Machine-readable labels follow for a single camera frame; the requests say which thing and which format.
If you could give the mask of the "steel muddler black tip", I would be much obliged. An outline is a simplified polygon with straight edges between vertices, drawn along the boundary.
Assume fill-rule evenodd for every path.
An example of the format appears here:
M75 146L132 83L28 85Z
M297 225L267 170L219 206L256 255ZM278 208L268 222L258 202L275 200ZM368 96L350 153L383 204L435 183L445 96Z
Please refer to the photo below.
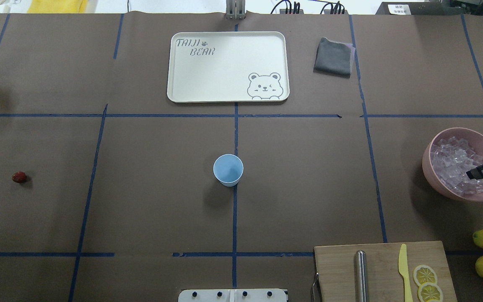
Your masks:
M355 266L355 299L357 302L368 302L367 258L363 250L357 250L354 258Z

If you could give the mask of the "red strawberry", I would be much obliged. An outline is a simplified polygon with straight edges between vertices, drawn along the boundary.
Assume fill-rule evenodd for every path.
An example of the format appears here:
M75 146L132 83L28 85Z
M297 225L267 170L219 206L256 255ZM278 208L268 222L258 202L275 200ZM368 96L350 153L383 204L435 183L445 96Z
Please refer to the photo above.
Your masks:
M15 183L25 183L28 180L27 174L25 172L19 171L12 175L12 181Z

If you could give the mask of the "light blue plastic cup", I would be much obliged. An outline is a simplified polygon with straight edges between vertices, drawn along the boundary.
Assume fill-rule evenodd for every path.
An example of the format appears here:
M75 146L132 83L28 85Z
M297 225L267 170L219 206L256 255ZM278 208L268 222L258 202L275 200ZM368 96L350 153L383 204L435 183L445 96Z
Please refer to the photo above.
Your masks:
M234 187L244 173L242 160L234 154L224 154L213 164L213 174L225 187Z

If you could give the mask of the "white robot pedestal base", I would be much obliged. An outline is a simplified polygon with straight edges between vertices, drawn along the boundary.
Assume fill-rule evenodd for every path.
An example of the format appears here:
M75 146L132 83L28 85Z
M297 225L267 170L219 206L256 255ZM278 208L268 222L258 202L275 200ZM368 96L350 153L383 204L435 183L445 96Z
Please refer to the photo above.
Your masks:
M260 289L194 289L183 290L179 302L288 302L288 291L279 288Z

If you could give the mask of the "aluminium frame post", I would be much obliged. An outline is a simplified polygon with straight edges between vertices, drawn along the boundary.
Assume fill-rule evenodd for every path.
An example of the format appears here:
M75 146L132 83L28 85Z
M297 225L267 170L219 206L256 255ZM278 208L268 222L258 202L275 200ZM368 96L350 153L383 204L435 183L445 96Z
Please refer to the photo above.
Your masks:
M226 19L245 19L247 17L246 3L246 0L226 0Z

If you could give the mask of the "bamboo cutting board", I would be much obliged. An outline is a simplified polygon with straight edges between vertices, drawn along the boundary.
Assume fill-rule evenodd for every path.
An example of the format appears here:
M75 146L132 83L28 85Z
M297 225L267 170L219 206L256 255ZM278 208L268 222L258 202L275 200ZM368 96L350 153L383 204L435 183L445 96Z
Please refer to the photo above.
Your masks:
M455 302L451 273L441 241L407 242L408 269L412 274L419 265L431 267L437 274L445 302ZM324 302L356 300L356 252L366 253L368 297L370 302L404 301L404 282L399 273L401 243L360 245L321 245L314 248L316 270Z

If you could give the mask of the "lemon slice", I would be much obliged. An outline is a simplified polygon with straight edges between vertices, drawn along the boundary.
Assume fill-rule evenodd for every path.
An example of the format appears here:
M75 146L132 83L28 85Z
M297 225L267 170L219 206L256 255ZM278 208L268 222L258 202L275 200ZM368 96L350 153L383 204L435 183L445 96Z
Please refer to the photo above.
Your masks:
M421 287L423 284L427 283L438 283L437 274L435 273L434 269L428 265L416 266L412 272L412 277L418 287Z
M431 282L422 283L418 287L417 296L420 302L442 302L444 300L441 287Z

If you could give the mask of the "clear ice cubes pile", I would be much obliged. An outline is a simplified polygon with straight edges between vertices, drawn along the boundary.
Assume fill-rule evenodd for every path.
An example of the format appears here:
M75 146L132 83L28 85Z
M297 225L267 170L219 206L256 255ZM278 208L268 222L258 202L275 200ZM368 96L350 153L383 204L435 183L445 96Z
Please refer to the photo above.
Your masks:
M483 193L483 180L469 179L466 174L483 163L483 156L466 139L440 139L428 150L435 174L446 188L458 196Z

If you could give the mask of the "yellow plastic knife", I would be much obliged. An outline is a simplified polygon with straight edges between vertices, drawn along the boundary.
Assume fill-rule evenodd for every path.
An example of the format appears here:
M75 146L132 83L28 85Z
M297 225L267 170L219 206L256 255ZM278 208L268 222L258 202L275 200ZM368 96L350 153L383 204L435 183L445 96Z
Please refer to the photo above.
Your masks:
M404 289L404 301L405 302L413 302L413 296L411 291L410 285L410 273L408 269L408 247L406 244L401 244L398 260L397 260L397 268L402 277L402 284Z

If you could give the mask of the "grey folded cloth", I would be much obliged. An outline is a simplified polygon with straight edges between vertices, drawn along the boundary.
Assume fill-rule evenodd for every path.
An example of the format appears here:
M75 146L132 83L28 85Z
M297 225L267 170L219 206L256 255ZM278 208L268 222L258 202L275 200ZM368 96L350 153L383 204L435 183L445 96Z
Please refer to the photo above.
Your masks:
M314 71L340 77L350 77L356 48L352 44L322 37L317 46Z

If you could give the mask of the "yellow cloth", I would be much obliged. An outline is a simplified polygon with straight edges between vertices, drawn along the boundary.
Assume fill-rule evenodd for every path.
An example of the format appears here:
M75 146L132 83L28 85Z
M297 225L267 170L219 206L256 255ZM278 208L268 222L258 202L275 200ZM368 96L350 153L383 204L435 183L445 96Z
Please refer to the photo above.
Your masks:
M84 13L88 0L33 0L27 13Z

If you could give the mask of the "pink bowl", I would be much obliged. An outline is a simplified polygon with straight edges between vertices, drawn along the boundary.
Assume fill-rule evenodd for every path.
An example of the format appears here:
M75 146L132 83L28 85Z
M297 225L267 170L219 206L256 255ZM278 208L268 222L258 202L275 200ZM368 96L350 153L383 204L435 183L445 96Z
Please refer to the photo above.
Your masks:
M460 195L448 188L444 184L444 182L436 175L431 156L431 148L435 143L439 142L439 140L450 139L453 136L456 136L456 138L458 139L468 139L468 141L470 141L470 143L472 144L473 149L475 149L475 151L478 151L480 155L483 156L483 134L468 128L448 128L439 132L437 135L434 136L431 142L428 143L422 156L421 167L423 175L428 181L429 185L435 191L447 198L457 201L481 202L483 201L483 193Z

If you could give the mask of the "cream bear serving tray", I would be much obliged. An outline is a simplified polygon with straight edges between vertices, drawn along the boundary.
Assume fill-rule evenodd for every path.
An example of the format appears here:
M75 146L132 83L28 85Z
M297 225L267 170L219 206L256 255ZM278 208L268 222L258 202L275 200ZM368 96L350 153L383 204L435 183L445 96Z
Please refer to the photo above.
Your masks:
M290 94L280 32L179 32L171 38L167 97L174 103L283 102Z

